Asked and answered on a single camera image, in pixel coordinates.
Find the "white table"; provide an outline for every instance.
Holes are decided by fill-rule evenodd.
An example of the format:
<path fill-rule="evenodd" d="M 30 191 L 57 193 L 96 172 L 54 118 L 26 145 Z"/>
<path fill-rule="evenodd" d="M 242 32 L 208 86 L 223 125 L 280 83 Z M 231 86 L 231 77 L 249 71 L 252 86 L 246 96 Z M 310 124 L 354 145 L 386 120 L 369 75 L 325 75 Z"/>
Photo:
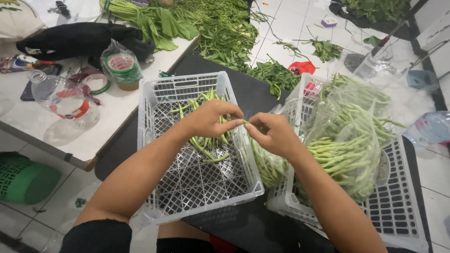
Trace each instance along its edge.
<path fill-rule="evenodd" d="M 158 71 L 169 71 L 184 54 L 189 53 L 197 39 L 175 38 L 174 51 L 159 51 L 150 66 L 142 65 L 144 78 L 158 78 Z M 58 62 L 64 66 L 61 76 L 75 59 Z M 78 168 L 91 170 L 96 154 L 120 129 L 138 106 L 139 90 L 123 91 L 112 85 L 105 93 L 95 96 L 104 105 L 99 107 L 100 120 L 91 129 L 80 131 L 68 126 L 68 121 L 44 110 L 36 102 L 21 101 L 20 95 L 28 83 L 27 72 L 0 74 L 0 94 L 13 108 L 0 116 L 0 129 L 64 159 Z"/>

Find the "white tile floor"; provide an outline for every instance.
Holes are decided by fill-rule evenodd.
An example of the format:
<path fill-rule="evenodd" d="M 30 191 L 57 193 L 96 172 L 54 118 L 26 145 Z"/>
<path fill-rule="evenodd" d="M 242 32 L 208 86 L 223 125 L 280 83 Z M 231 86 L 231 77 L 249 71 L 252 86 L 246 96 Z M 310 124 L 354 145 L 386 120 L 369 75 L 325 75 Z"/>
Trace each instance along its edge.
<path fill-rule="evenodd" d="M 335 28 L 320 28 L 314 24 L 320 24 L 321 19 L 333 14 L 328 10 L 329 0 L 256 0 L 261 12 L 274 17 L 270 19 L 272 30 L 281 39 L 308 40 L 313 36 L 319 36 L 324 40 L 340 45 L 348 50 L 365 53 L 371 47 L 365 46 L 363 39 L 375 35 L 383 38 L 386 34 L 372 30 L 359 29 L 351 22 L 345 24 L 345 20 L 337 18 L 339 24 Z M 294 57 L 282 46 L 273 44 L 278 39 L 272 35 L 268 23 L 252 23 L 259 29 L 259 43 L 251 50 L 250 65 L 255 62 L 265 62 L 269 54 L 282 65 L 288 67 L 294 61 L 307 61 L 306 58 Z M 410 61 L 416 59 L 409 42 L 396 41 L 387 49 L 388 54 L 393 55 L 394 61 L 406 67 Z M 322 63 L 311 54 L 314 48 L 309 44 L 295 43 L 318 68 L 314 75 L 328 79 L 335 73 L 333 63 Z M 21 206 L 11 203 L 0 203 L 0 230 L 12 237 L 22 238 L 22 241 L 38 250 L 47 247 L 48 252 L 57 252 L 63 233 L 70 229 L 79 210 L 70 209 L 68 206 L 76 199 L 80 191 L 90 191 L 91 194 L 99 182 L 93 172 L 84 172 L 74 168 L 57 158 L 27 145 L 27 143 L 0 131 L 0 151 L 20 151 L 32 160 L 46 163 L 61 171 L 61 180 L 49 198 L 33 206 Z M 416 151 L 423 197 L 430 227 L 433 250 L 435 253 L 450 253 L 450 155 L 446 147 L 434 145 L 426 150 Z M 46 210 L 36 214 L 32 207 Z M 134 239 L 131 252 L 152 253 L 155 252 L 155 240 L 157 226 L 148 227 L 138 233 L 137 222 L 131 221 L 134 228 Z M 0 252 L 9 252 L 0 244 Z"/>

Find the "clear plastic bottle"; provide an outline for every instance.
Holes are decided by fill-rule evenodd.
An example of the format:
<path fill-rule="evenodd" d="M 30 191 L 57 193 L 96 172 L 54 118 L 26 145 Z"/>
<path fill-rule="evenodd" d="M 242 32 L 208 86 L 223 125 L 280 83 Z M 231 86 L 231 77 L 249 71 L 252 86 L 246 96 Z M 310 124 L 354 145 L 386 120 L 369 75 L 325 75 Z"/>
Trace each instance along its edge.
<path fill-rule="evenodd" d="M 87 129 L 100 119 L 95 102 L 71 80 L 64 77 L 46 75 L 41 70 L 27 74 L 32 82 L 31 93 L 44 109 L 60 118 L 68 119 L 76 129 Z"/>
<path fill-rule="evenodd" d="M 417 119 L 403 133 L 416 148 L 450 141 L 450 112 L 429 112 Z"/>

